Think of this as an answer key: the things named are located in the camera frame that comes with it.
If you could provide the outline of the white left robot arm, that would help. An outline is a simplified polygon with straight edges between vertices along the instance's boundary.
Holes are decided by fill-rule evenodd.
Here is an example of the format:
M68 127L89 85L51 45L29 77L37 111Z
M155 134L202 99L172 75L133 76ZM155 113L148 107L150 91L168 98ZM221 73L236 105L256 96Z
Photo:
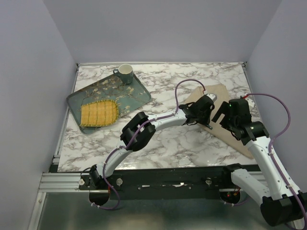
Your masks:
M179 105L170 114L146 115L137 113L122 129L117 147L107 158L89 171L90 184L95 189L102 189L106 179L110 177L117 166L132 152L143 149L157 131L169 127L191 126L201 124L209 127L210 117L217 96L212 93L201 96L196 102Z

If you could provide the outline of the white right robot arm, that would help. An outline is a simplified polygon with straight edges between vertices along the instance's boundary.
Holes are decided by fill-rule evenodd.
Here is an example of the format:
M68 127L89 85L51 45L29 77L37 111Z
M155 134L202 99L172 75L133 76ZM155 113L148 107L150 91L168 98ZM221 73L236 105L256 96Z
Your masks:
M307 195L291 179L272 146L264 124L253 122L249 104L245 98L222 102L212 121L220 122L222 128L231 134L251 152L267 185L263 185L240 164L224 167L221 175L223 186L237 185L260 207L266 222L274 227L280 224L307 219Z

